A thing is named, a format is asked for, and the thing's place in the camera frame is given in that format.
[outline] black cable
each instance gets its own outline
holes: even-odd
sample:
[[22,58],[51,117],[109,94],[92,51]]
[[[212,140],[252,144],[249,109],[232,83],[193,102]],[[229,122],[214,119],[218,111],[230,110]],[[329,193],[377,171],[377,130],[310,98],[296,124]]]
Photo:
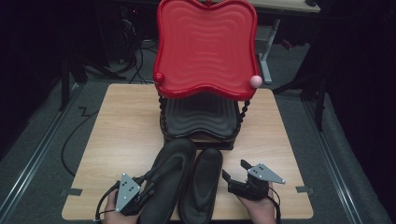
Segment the black cable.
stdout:
[[[129,70],[131,70],[133,67],[134,67],[134,65],[136,64],[136,57],[134,56],[133,58],[132,58],[132,60],[128,63],[128,65],[126,65],[125,67],[123,67],[123,68],[121,68],[120,70],[118,70],[118,71],[114,71],[114,72],[111,72],[111,73],[113,73],[114,75],[119,75],[119,74],[122,74],[122,73],[124,73],[124,72],[127,72],[127,71],[129,71]],[[89,68],[87,68],[87,67],[85,67],[85,71],[87,72],[87,73],[89,73],[89,74],[92,74],[92,75],[94,75],[94,76],[104,76],[105,74],[104,73],[98,73],[98,72],[95,72],[95,71],[92,71],[91,69],[89,69]]]
[[116,209],[106,210],[106,211],[100,212],[99,215],[102,215],[102,214],[108,213],[108,212],[114,212],[114,211],[116,211]]
[[104,212],[99,212],[100,207],[102,206],[103,201],[105,200],[105,198],[114,190],[117,189],[120,186],[120,181],[117,180],[117,182],[102,196],[102,198],[99,201],[98,206],[96,207],[96,213],[95,213],[95,219],[93,220],[94,223],[96,224],[101,224],[102,220],[100,219],[100,215],[103,214]]
[[153,53],[157,53],[157,51],[155,51],[154,49],[145,49],[145,50],[148,50],[148,51],[151,51],[151,52],[153,52]]
[[269,188],[269,189],[271,189],[274,192],[274,194],[276,195],[276,197],[277,197],[278,203],[272,197],[267,196],[267,198],[274,204],[274,207],[275,207],[275,210],[276,210],[276,224],[281,224],[282,221],[281,221],[281,218],[280,218],[281,217],[281,215],[280,215],[280,197],[277,194],[277,192],[274,191],[273,188]]
[[110,78],[114,78],[114,79],[125,79],[126,77],[120,77],[117,74],[114,74],[113,72],[111,72],[110,70],[104,68],[102,65],[91,61],[90,59],[86,58],[85,56],[81,55],[81,54],[73,54],[78,60],[80,60],[83,64],[85,65],[90,65],[91,67],[93,67],[94,69],[98,70],[99,72],[103,73],[103,75],[108,76]]
[[66,162],[64,161],[64,151],[66,149],[66,145],[69,142],[70,138],[76,133],[76,131],[90,118],[92,118],[95,114],[97,114],[99,112],[99,110],[97,110],[96,112],[90,114],[86,119],[84,119],[74,130],[73,132],[71,132],[69,134],[69,136],[66,138],[66,140],[64,141],[64,146],[62,147],[62,152],[61,152],[61,160],[62,160],[62,164],[64,165],[64,169],[66,169],[66,171],[72,175],[72,176],[76,176],[75,173],[73,173],[69,167],[66,165]]
[[134,75],[132,76],[132,78],[131,78],[131,80],[129,81],[128,84],[131,84],[131,83],[134,81],[134,79],[136,78],[136,76],[139,76],[139,77],[140,77],[140,80],[143,79],[143,78],[140,76],[140,74],[139,74],[139,71],[140,71],[140,69],[142,69],[142,66],[143,66],[143,50],[142,50],[141,48],[139,48],[139,52],[140,52],[140,57],[141,57],[142,60],[141,60],[141,62],[140,62],[139,67],[138,67],[138,68],[136,67],[136,72],[134,73]]

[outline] wooden table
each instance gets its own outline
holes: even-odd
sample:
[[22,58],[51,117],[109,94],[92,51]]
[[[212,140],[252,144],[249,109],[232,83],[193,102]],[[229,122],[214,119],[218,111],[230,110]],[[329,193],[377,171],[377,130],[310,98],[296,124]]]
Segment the wooden table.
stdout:
[[[163,146],[159,106],[153,85],[109,86],[72,185],[72,189],[82,189],[81,195],[67,197],[64,219],[93,219],[100,198],[122,173],[140,176],[150,169]],[[296,190],[304,182],[270,90],[257,90],[234,149],[222,154],[223,169],[235,180],[247,178],[241,159],[251,165],[263,162],[286,180],[286,185],[274,184],[282,218],[313,216],[307,194]],[[177,212],[172,219],[178,219]],[[227,191],[222,178],[212,219],[248,219],[245,207]]]

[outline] red lid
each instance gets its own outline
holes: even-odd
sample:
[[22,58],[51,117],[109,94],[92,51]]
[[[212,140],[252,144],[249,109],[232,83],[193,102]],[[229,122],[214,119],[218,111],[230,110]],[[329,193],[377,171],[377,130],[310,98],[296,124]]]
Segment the red lid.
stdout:
[[248,1],[162,0],[157,20],[160,44],[153,79],[160,95],[181,98],[211,91],[237,101],[253,96],[250,79],[259,74],[257,16]]

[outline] pink ball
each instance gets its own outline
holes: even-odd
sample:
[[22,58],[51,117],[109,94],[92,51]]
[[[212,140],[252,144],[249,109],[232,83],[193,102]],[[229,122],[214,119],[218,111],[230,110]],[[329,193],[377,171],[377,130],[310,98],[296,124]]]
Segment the pink ball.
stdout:
[[262,78],[260,76],[253,76],[250,78],[250,86],[253,88],[259,88],[262,85]]

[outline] gray carpet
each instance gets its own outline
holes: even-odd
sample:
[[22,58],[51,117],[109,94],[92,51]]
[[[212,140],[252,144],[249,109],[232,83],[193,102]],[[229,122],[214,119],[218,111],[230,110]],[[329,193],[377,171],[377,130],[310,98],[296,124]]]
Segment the gray carpet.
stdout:
[[[287,50],[282,46],[274,45],[268,57],[273,84],[262,87],[274,89],[291,81],[308,49],[309,46],[303,46]],[[137,77],[134,80],[135,83],[145,83],[145,80],[149,81],[151,76],[155,54],[143,50],[143,55],[143,67],[139,73],[143,79]],[[135,69],[131,70],[126,76],[131,78],[134,71]],[[70,134],[87,119],[86,116],[92,115],[100,108],[106,88],[111,82],[114,81],[105,77],[90,76],[89,82],[82,88],[65,115],[64,121],[60,124],[60,128],[53,135],[44,160],[16,204],[7,223],[92,223],[89,220],[69,222],[62,218],[66,200],[65,190],[71,187],[73,177],[62,165],[61,153]],[[47,101],[33,114],[18,142],[2,159],[0,202],[7,198],[46,130],[58,115],[61,102],[60,92],[61,88],[58,84]],[[334,186],[326,158],[323,156],[322,142],[318,137],[316,127],[312,124],[312,118],[307,113],[306,103],[300,101],[298,91],[281,93],[276,96],[276,102],[304,182],[311,188],[309,198],[314,209],[314,216],[308,220],[283,220],[283,223],[350,223],[337,188]],[[332,150],[340,172],[358,207],[361,223],[390,223],[350,150],[329,99],[326,101],[326,108],[323,117],[323,136]],[[64,160],[72,172],[78,168],[95,118],[96,116],[93,116],[83,123],[64,148]]]

